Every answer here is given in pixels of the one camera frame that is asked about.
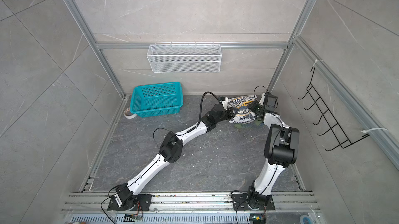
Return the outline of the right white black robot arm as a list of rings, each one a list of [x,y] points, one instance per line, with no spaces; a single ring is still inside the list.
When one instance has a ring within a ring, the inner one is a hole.
[[[235,211],[275,210],[272,188],[280,174],[297,160],[300,132],[285,124],[275,112],[276,108],[277,97],[269,92],[263,93],[261,100],[250,107],[269,129],[264,148],[266,162],[246,192],[234,190],[230,193]]]

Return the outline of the white tank top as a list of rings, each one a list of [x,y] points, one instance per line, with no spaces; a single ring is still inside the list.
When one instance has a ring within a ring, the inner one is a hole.
[[[257,97],[245,95],[229,98],[228,106],[233,108],[236,115],[229,120],[233,124],[247,124],[256,120],[256,115],[250,110],[250,106],[256,101]]]

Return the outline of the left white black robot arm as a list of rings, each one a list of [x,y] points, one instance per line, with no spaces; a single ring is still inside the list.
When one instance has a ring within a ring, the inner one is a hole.
[[[177,133],[169,131],[154,159],[134,178],[112,188],[114,194],[109,196],[110,203],[107,210],[128,211],[133,209],[137,204],[137,196],[144,187],[163,168],[178,161],[185,144],[208,133],[216,127],[217,123],[233,119],[237,112],[238,108],[222,101],[202,116],[195,125]]]

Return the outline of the teal plastic basket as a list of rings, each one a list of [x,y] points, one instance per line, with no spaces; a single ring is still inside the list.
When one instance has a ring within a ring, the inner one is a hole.
[[[146,118],[177,114],[182,106],[181,83],[169,82],[134,88],[130,111],[141,118]]]

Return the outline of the green tank top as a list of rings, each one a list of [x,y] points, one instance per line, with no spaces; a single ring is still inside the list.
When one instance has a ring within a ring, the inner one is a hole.
[[[253,122],[247,122],[247,123],[236,123],[234,124],[234,127],[236,129],[248,129],[248,128],[256,128],[257,126],[263,126],[264,123],[259,120],[255,120]]]

